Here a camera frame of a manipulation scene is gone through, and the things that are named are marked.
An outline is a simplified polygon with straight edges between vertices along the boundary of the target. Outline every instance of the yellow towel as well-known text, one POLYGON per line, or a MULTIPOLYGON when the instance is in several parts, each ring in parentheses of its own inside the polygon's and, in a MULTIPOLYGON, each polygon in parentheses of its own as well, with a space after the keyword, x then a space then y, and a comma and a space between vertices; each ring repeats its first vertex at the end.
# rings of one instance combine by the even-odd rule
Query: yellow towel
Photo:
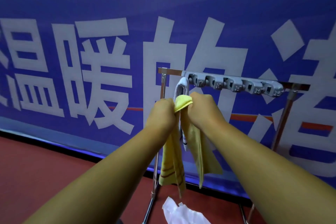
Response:
POLYGON ((204 174, 222 174, 222 168, 215 155, 210 150, 203 132, 196 128, 189 120, 188 109, 192 104, 192 98, 187 95, 180 95, 175 100, 176 124, 163 146, 163 157, 161 165, 160 185, 177 184, 180 197, 186 189, 184 179, 184 168, 182 162, 181 145, 179 142, 179 118, 181 127, 188 142, 188 147, 194 157, 199 175, 199 187, 202 187, 204 174))

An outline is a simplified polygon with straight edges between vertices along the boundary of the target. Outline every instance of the metal rack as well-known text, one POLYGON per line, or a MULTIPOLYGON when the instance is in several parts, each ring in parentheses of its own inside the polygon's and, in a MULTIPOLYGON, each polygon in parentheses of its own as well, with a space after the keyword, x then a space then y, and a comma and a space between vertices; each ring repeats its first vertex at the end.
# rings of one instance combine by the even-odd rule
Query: metal rack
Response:
MULTIPOLYGON (((292 104, 296 98, 298 91, 299 90, 307 91, 309 90, 309 87, 310 87, 310 85, 308 84, 278 82, 278 81, 273 81, 273 80, 244 78, 244 77, 237 77, 237 76, 211 74, 211 73, 190 72, 190 71, 163 68, 163 67, 158 68, 157 72, 159 74, 162 74, 160 99, 165 98, 167 75, 177 75, 177 76, 187 77, 189 80, 189 83, 192 85, 195 85, 196 87, 210 86, 216 90, 231 90, 232 92, 246 91, 246 92, 249 92, 250 94, 257 94, 257 95, 265 94, 267 96, 274 97, 274 98, 281 96, 285 90, 289 90, 289 94, 287 97, 287 103, 281 114, 279 125, 276 130, 274 140, 272 143, 271 149, 273 151, 277 150, 283 130, 286 125, 289 112, 292 108, 292 104)), ((155 160, 154 160, 152 197, 151 197, 147 212, 145 214, 143 224, 147 223, 149 214, 151 212, 152 206, 156 199, 157 190, 160 186, 159 179, 158 179, 159 178, 158 177, 158 164, 159 164, 159 153, 156 154, 155 160)), ((242 209, 241 205, 240 205, 240 208, 241 208, 241 214, 243 216, 244 223, 250 224, 251 217, 255 209, 254 204, 252 205, 252 208, 250 210, 250 213, 247 219, 245 217, 245 212, 242 209)))

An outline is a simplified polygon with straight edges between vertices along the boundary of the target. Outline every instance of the red carpet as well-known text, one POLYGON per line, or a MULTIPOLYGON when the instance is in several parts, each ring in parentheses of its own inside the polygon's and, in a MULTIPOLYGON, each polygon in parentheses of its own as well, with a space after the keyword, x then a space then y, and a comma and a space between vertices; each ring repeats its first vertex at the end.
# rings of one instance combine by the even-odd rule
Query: red carpet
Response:
MULTIPOLYGON (((19 224, 94 163, 0 137, 0 223, 19 224)), ((152 190, 143 178, 121 219, 142 223, 152 190)), ((174 185, 160 188, 149 224, 166 223, 162 205, 167 197, 181 202, 174 185)), ((211 224, 243 224, 236 204, 187 190, 182 202, 201 212, 211 224)), ((256 213, 252 224, 265 224, 256 213)))

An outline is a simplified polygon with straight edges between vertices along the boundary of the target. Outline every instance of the hand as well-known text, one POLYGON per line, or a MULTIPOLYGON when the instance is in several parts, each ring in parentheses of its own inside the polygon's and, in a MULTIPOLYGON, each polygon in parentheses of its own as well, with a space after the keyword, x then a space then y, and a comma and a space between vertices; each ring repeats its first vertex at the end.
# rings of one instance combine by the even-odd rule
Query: hand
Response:
POLYGON ((174 101, 171 98, 160 99, 151 109, 145 127, 157 128, 168 133, 171 132, 175 123, 174 101))
POLYGON ((191 122, 206 133, 220 122, 226 122, 217 107, 212 95, 203 95, 197 92, 190 94, 192 104, 188 106, 188 116, 191 122))

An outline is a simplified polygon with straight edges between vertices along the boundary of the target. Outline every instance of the white bag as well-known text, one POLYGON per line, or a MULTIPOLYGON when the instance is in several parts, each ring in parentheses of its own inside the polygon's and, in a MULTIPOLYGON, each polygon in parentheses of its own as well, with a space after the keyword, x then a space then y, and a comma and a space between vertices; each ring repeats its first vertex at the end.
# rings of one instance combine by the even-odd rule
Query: white bag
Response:
POLYGON ((168 224, 210 224, 202 213, 193 211, 182 203, 176 205, 170 197, 162 209, 168 224))

